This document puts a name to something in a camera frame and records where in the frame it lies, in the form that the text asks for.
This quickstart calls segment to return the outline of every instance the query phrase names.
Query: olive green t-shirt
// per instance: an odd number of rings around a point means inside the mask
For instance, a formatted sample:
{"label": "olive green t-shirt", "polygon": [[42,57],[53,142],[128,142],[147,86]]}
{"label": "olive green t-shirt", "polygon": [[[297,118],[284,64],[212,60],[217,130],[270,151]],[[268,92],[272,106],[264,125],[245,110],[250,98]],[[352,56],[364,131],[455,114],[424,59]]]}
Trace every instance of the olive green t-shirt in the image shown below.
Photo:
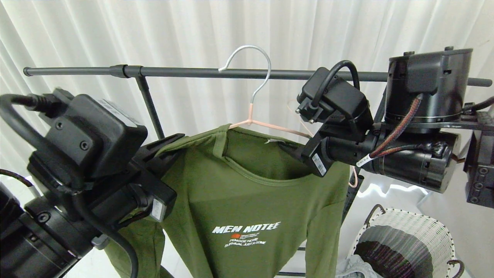
{"label": "olive green t-shirt", "polygon": [[[333,277],[348,166],[336,162],[319,178],[279,148],[288,140],[228,127],[161,150],[186,149],[163,177],[178,197],[161,225],[192,276],[272,278],[307,239],[306,276]],[[151,240],[128,236],[133,229],[151,231],[139,222],[123,231],[141,253],[139,277],[160,277],[161,254]],[[106,250],[128,273],[122,251]]]}

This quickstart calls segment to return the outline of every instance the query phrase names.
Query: white wicker basket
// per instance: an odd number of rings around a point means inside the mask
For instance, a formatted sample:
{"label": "white wicker basket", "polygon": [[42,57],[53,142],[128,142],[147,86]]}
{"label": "white wicker basket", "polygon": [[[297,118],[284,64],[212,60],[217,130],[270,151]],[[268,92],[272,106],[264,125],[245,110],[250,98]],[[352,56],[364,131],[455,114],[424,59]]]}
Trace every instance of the white wicker basket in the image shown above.
{"label": "white wicker basket", "polygon": [[[375,249],[372,250],[374,253],[371,251],[366,253],[367,256],[372,254],[375,256],[377,246],[382,250],[382,256],[368,258],[373,268],[376,264],[385,268],[385,264],[390,259],[396,261],[397,258],[403,258],[408,269],[415,269],[415,276],[420,278],[449,278],[452,265],[456,263],[460,263],[460,270],[454,278],[460,277],[464,270],[463,263],[455,259],[454,243],[450,232],[441,222],[429,216],[393,208],[384,210],[381,205],[375,205],[360,229],[348,256],[353,255],[357,248],[359,248],[358,252],[362,252],[362,246],[369,248],[370,242],[373,242],[372,246]],[[379,260],[384,260],[386,263],[381,265]],[[387,276],[393,276],[394,270],[386,269],[386,271],[389,271]]]}

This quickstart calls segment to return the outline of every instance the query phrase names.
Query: gray fabric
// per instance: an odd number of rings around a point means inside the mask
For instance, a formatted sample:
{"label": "gray fabric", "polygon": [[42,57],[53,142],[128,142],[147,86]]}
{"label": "gray fabric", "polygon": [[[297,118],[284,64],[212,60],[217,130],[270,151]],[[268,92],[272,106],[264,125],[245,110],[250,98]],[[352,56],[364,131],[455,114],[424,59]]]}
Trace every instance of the gray fabric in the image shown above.
{"label": "gray fabric", "polygon": [[374,272],[371,265],[364,262],[359,255],[339,262],[336,266],[335,278],[383,278]]}
{"label": "gray fabric", "polygon": [[390,226],[373,226],[359,238],[359,243],[366,241],[380,242],[400,253],[411,264],[417,277],[432,278],[432,256],[416,236]]}

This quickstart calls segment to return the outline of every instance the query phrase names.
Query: silver metal hook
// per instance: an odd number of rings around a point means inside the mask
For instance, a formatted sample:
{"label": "silver metal hook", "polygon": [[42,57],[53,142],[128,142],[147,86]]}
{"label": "silver metal hook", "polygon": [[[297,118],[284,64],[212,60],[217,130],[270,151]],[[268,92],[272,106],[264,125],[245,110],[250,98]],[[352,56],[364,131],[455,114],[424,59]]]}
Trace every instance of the silver metal hook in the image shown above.
{"label": "silver metal hook", "polygon": [[254,93],[252,94],[252,98],[250,99],[250,103],[254,103],[254,98],[255,98],[255,95],[257,94],[257,92],[259,90],[261,90],[262,87],[264,87],[264,85],[266,85],[266,83],[268,82],[269,80],[269,76],[271,75],[271,59],[269,59],[269,56],[268,54],[260,47],[258,46],[241,46],[239,48],[237,48],[231,55],[230,57],[228,58],[228,60],[226,61],[226,65],[224,67],[221,67],[218,69],[218,71],[224,71],[228,68],[228,66],[230,65],[230,62],[232,61],[233,57],[242,49],[245,49],[245,48],[253,48],[255,50],[258,50],[260,51],[264,57],[266,57],[266,60],[268,61],[268,74],[266,75],[266,79],[264,79],[264,82],[261,84],[261,86],[259,86],[255,91]]}

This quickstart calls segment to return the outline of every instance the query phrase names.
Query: pleated backdrop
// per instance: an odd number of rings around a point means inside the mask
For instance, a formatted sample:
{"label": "pleated backdrop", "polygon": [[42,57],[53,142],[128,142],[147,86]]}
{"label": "pleated backdrop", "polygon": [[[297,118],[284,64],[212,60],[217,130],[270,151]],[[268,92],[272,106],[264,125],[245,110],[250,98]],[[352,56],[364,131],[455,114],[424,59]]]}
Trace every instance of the pleated backdrop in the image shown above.
{"label": "pleated backdrop", "polygon": [[[4,0],[0,2],[0,92],[72,94],[109,99],[157,138],[133,79],[110,76],[26,77],[29,67],[110,66],[218,68],[241,45],[256,45],[273,69],[315,70],[352,60],[359,71],[386,72],[404,51],[474,48],[470,77],[494,79],[493,0]],[[243,50],[230,68],[265,69]],[[194,135],[247,117],[261,80],[148,78],[165,135]],[[293,110],[304,81],[270,80],[258,93],[254,118],[304,131]],[[362,82],[376,111],[384,83]],[[469,88],[479,102],[492,88]],[[45,134],[35,113],[18,111]],[[304,142],[292,134],[251,129]],[[313,132],[318,126],[309,126]],[[28,175],[33,150],[0,121],[0,165]]]}

